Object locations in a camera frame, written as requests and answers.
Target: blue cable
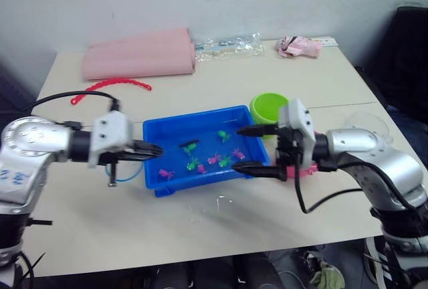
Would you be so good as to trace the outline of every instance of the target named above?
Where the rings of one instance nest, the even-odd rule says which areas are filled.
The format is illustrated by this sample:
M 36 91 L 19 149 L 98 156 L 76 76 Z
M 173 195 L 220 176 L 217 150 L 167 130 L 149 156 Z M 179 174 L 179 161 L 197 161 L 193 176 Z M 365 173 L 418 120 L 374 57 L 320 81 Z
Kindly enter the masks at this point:
M 138 169 L 138 171 L 137 171 L 133 176 L 131 176 L 131 177 L 127 178 L 127 179 L 116 179 L 116 182 L 127 182 L 127 181 L 130 181 L 130 180 L 132 180 L 132 179 L 135 179 L 137 176 L 139 176 L 139 175 L 140 175 L 140 173 L 141 173 L 141 171 L 142 171 L 142 168 L 143 168 L 143 163 L 142 163 L 142 161 L 141 161 L 140 168 Z M 110 172 L 108 172 L 107 165 L 106 165 L 106 167 L 105 167 L 105 170 L 106 170 L 106 174 L 107 174 L 108 176 L 110 176 Z

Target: pink glove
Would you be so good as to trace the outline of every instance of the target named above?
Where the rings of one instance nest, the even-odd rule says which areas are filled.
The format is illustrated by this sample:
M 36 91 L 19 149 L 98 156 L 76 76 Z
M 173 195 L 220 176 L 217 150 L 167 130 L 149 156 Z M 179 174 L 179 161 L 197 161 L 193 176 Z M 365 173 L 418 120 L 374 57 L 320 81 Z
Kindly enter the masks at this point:
M 321 47 L 320 41 L 312 41 L 305 37 L 287 36 L 278 41 L 278 52 L 282 57 L 299 55 L 318 57 Z

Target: blue plastic tray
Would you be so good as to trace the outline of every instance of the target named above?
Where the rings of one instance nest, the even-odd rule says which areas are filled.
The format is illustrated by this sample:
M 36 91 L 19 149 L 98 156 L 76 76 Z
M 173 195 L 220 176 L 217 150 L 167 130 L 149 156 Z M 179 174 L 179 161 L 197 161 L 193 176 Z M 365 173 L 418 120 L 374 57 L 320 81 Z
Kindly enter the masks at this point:
M 164 155 L 144 162 L 144 174 L 148 189 L 154 189 L 157 197 L 173 194 L 175 191 L 188 189 L 208 183 L 214 183 L 239 177 L 231 166 L 237 161 L 261 161 L 269 165 L 269 157 L 260 138 L 244 137 L 236 134 L 242 126 L 253 124 L 253 119 L 246 106 L 234 106 L 219 110 L 147 120 L 143 123 L 143 137 L 164 149 Z M 229 140 L 223 142 L 218 132 L 230 134 Z M 188 155 L 180 145 L 198 140 L 197 147 Z M 239 160 L 231 155 L 239 149 L 245 159 Z M 230 157 L 231 163 L 220 167 L 218 163 L 210 165 L 208 158 L 220 155 L 223 159 Z M 206 173 L 201 174 L 197 168 L 189 171 L 187 164 L 197 159 Z M 160 170 L 175 172 L 168 180 L 159 174 Z

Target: white wall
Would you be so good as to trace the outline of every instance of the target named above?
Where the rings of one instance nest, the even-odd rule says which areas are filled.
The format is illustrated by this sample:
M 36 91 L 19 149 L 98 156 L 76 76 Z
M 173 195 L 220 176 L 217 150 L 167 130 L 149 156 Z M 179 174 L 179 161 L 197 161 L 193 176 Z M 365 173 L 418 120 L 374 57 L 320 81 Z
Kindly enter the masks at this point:
M 399 5 L 428 0 L 0 0 L 0 62 L 37 94 L 56 52 L 186 25 L 199 39 L 333 35 L 358 63 Z

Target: black cable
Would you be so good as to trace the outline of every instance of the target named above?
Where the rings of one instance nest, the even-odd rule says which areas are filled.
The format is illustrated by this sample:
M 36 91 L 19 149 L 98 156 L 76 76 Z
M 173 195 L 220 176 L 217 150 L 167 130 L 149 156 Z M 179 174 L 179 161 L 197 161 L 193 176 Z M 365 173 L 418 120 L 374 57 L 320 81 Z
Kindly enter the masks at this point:
M 368 258 L 368 259 L 371 259 L 371 260 L 373 260 L 374 262 L 377 262 L 378 264 L 382 264 L 382 265 L 384 265 L 384 266 L 387 266 L 387 267 L 388 267 L 388 268 L 390 268 L 390 269 L 394 269 L 394 270 L 400 271 L 400 272 L 402 272 L 402 273 L 404 273 L 404 274 L 408 275 L 409 277 L 412 277 L 412 278 L 416 279 L 417 281 L 421 281 L 421 279 L 420 279 L 418 276 L 416 276 L 416 275 L 412 274 L 411 272 L 408 272 L 408 271 L 406 271 L 406 270 L 404 270 L 404 269 L 401 269 L 400 267 L 394 266 L 394 265 L 390 264 L 389 262 L 385 262 L 385 261 L 382 261 L 382 260 L 378 260 L 378 259 L 376 259 L 376 258 L 372 257 L 372 256 L 371 256 L 371 255 L 369 255 L 369 254 L 364 254 L 364 257 L 366 257 L 366 258 Z
M 42 255 L 40 257 L 38 257 L 38 259 L 33 263 L 33 265 L 31 266 L 31 269 L 34 270 L 34 268 L 37 266 L 37 264 L 40 262 L 40 260 L 45 256 L 46 252 L 42 253 Z M 21 277 L 21 281 L 23 281 L 29 274 L 29 269 L 28 271 Z
M 323 197 L 321 200 L 316 202 L 313 206 L 311 206 L 309 209 L 306 209 L 305 202 L 303 200 L 302 196 L 302 190 L 300 189 L 300 159 L 301 154 L 299 153 L 296 156 L 296 163 L 294 165 L 294 187 L 296 188 L 296 195 L 300 204 L 300 209 L 303 211 L 303 213 L 311 213 L 313 210 L 315 210 L 317 207 L 319 207 L 324 202 L 330 200 L 333 197 L 336 197 L 338 195 L 344 194 L 344 193 L 350 193 L 350 192 L 357 192 L 362 191 L 362 189 L 347 189 L 347 190 L 341 190 L 339 192 L 332 193 L 326 197 Z
M 103 96 L 111 99 L 113 103 L 116 103 L 116 104 L 118 103 L 118 100 L 115 97 L 104 92 L 97 92 L 97 91 L 91 91 L 91 90 L 75 90 L 72 92 L 54 94 L 54 95 L 42 98 L 41 100 L 36 100 L 34 103 L 23 108 L 22 111 L 31 110 L 37 105 L 49 102 L 50 100 L 56 100 L 57 98 L 63 98 L 63 97 L 75 96 L 75 95 L 98 95 L 98 96 Z
M 29 261 L 28 257 L 21 251 L 18 253 L 18 256 L 21 256 L 21 258 L 24 260 L 25 265 L 27 266 L 28 272 L 29 272 L 29 289 L 34 289 L 34 270 L 33 266 L 31 265 L 31 262 Z M 21 282 L 25 279 L 26 276 L 23 276 L 14 286 L 13 288 L 18 288 L 18 286 L 21 284 Z
M 401 192 L 395 187 L 392 180 L 389 178 L 388 175 L 385 174 L 380 168 L 378 168 L 376 165 L 369 163 L 369 162 L 350 162 L 346 164 L 342 164 L 338 166 L 338 169 L 345 169 L 347 167 L 368 167 L 372 169 L 375 173 L 381 177 L 383 182 L 387 185 L 389 190 L 393 193 L 393 195 L 399 200 L 399 202 L 405 207 L 406 209 L 409 209 L 411 211 L 416 210 L 416 207 L 412 206 L 407 200 L 403 197 Z

